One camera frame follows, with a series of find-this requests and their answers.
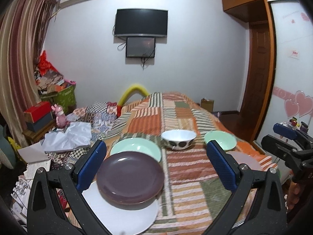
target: wooden floor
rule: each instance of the wooden floor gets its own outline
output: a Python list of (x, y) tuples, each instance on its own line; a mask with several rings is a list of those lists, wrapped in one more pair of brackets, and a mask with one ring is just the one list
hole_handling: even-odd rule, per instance
[(249, 125), (239, 114), (222, 114), (220, 120), (238, 138), (250, 141), (255, 127)]

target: television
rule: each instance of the television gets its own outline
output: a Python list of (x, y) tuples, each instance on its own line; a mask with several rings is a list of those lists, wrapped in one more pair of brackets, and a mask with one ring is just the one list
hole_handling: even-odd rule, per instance
[(155, 44), (153, 37), (128, 37), (126, 57), (154, 58)]
[(168, 11), (118, 9), (115, 36), (167, 37)]

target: green storage bin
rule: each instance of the green storage bin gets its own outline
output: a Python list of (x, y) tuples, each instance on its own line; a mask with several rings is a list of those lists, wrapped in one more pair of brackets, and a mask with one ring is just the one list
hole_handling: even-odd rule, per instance
[(71, 85), (68, 88), (63, 89), (58, 93), (51, 93), (41, 96), (42, 101), (49, 101), (51, 105), (58, 104), (63, 107), (64, 113), (68, 112), (69, 106), (76, 105), (75, 99), (75, 85)]

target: white plastic bag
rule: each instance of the white plastic bag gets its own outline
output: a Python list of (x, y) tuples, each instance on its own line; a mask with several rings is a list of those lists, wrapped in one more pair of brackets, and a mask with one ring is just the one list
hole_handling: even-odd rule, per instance
[(73, 122), (66, 132), (46, 133), (42, 147), (45, 152), (73, 151), (91, 144), (91, 123)]

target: screw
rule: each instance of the screw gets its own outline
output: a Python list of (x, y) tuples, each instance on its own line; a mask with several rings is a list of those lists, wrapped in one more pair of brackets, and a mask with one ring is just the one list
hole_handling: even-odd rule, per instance
[(70, 169), (72, 169), (73, 168), (73, 164), (66, 164), (65, 165), (65, 169), (66, 170), (70, 170)]
[(273, 173), (273, 174), (276, 174), (276, 169), (274, 169), (274, 168), (270, 168), (270, 173)]
[(242, 170), (247, 170), (248, 169), (248, 165), (247, 164), (240, 164), (240, 169)]
[(38, 169), (37, 169), (37, 173), (39, 173), (39, 174), (40, 174), (40, 173), (43, 173), (43, 167), (38, 168)]

